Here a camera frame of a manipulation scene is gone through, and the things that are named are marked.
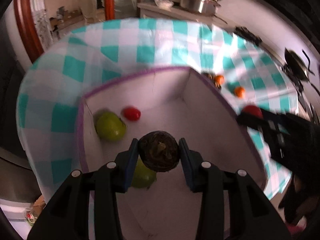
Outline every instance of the small orange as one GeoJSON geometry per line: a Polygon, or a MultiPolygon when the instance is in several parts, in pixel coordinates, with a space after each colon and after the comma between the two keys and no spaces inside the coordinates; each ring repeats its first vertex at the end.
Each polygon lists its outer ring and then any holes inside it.
{"type": "Polygon", "coordinates": [[[234,93],[239,98],[244,98],[245,89],[243,87],[236,87],[234,93]]]}
{"type": "Polygon", "coordinates": [[[217,75],[214,77],[214,81],[217,82],[221,86],[224,83],[224,76],[217,75]]]}

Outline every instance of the teal and white checkered tablecloth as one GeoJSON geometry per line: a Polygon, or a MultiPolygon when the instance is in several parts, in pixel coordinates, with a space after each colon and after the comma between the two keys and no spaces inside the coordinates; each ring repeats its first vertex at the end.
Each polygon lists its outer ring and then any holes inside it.
{"type": "MultiPolygon", "coordinates": [[[[223,74],[221,92],[236,112],[248,102],[272,111],[298,107],[294,87],[266,52],[216,26],[125,19],[77,29],[32,65],[17,101],[20,141],[46,201],[80,168],[74,135],[80,97],[112,78],[169,65],[223,74]],[[237,85],[245,87],[245,100],[234,97],[237,85]]],[[[272,198],[290,172],[270,160],[258,132],[249,132],[268,174],[265,194],[272,198]]]]}

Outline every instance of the red tomato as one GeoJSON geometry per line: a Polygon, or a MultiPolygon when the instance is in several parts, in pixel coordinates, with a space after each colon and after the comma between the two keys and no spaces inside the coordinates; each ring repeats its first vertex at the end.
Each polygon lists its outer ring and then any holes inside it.
{"type": "Polygon", "coordinates": [[[141,117],[141,112],[133,106],[129,106],[123,109],[122,114],[129,121],[137,121],[141,117]]]}
{"type": "Polygon", "coordinates": [[[245,106],[242,111],[242,113],[252,114],[258,118],[263,119],[262,111],[259,107],[254,105],[247,105],[245,106]]]}

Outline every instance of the white ornate chair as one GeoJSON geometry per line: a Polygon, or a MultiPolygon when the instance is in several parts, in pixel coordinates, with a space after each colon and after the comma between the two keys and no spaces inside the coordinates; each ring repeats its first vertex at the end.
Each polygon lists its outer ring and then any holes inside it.
{"type": "Polygon", "coordinates": [[[84,16],[85,25],[99,22],[97,17],[97,0],[78,0],[84,16]]]}

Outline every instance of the green tomato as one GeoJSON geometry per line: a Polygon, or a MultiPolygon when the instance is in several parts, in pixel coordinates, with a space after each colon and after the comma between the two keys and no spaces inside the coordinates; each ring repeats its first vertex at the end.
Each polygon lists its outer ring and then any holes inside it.
{"type": "Polygon", "coordinates": [[[147,168],[139,158],[134,170],[131,186],[135,188],[147,188],[156,180],[156,172],[147,168]]]}
{"type": "Polygon", "coordinates": [[[118,141],[125,135],[127,126],[115,113],[105,112],[97,120],[96,131],[102,139],[118,141]]]}

